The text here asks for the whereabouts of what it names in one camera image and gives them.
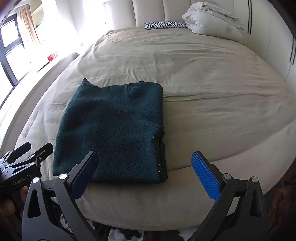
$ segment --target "curtain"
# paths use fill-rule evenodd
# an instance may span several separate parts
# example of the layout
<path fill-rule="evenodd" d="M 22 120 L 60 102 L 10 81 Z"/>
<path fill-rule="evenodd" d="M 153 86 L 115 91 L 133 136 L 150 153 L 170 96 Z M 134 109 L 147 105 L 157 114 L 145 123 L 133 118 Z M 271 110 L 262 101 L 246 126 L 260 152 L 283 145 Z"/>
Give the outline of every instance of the curtain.
<path fill-rule="evenodd" d="M 44 48 L 38 40 L 29 4 L 18 8 L 17 25 L 24 48 L 33 65 L 33 68 L 41 69 L 48 63 L 48 58 L 45 54 Z"/>

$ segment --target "red object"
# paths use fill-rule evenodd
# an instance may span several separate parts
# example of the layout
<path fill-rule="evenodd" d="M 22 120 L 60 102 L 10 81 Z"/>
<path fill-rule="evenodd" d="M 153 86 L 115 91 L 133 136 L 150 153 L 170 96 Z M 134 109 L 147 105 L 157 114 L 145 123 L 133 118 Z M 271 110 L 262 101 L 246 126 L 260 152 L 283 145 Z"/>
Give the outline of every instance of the red object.
<path fill-rule="evenodd" d="M 55 52 L 55 53 L 51 54 L 50 56 L 48 56 L 47 58 L 48 58 L 49 61 L 52 61 L 57 56 L 58 56 L 58 54 L 57 54 L 57 52 Z"/>

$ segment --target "window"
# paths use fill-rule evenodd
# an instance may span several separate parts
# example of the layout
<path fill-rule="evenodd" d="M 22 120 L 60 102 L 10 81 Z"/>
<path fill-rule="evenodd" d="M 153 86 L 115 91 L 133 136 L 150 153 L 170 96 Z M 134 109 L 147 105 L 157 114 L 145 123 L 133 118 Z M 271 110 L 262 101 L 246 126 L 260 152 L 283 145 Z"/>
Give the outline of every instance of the window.
<path fill-rule="evenodd" d="M 31 69 L 17 26 L 16 14 L 8 17 L 0 28 L 0 62 L 1 104 L 11 89 Z"/>

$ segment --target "silver screw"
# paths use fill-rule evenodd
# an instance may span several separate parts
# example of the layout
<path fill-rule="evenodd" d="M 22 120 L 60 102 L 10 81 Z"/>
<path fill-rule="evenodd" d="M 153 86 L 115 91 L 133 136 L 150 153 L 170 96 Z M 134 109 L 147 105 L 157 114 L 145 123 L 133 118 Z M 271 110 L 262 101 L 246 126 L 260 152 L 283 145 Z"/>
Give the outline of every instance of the silver screw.
<path fill-rule="evenodd" d="M 258 182 L 257 177 L 252 177 L 251 180 L 252 180 L 252 182 L 254 182 L 254 183 Z"/>
<path fill-rule="evenodd" d="M 225 173 L 225 174 L 223 175 L 223 177 L 224 177 L 224 179 L 226 179 L 226 180 L 230 180 L 230 179 L 231 179 L 231 175 L 228 174 L 228 173 Z"/>
<path fill-rule="evenodd" d="M 62 173 L 60 176 L 59 176 L 59 178 L 61 179 L 61 180 L 64 180 L 64 179 L 66 179 L 67 178 L 67 174 L 66 173 Z"/>
<path fill-rule="evenodd" d="M 33 178 L 33 182 L 34 183 L 37 183 L 38 181 L 39 181 L 39 178 L 38 177 Z"/>

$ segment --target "knit fabric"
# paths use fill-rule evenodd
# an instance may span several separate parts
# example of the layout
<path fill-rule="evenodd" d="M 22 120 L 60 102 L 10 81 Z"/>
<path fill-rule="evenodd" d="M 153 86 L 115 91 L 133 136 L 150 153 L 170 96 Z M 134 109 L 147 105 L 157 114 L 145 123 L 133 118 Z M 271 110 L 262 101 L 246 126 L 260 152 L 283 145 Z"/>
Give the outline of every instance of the knit fabric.
<path fill-rule="evenodd" d="M 163 136 L 160 84 L 100 88 L 84 79 L 59 127 L 53 175 L 68 173 L 94 150 L 99 166 L 92 182 L 162 183 L 168 178 Z"/>

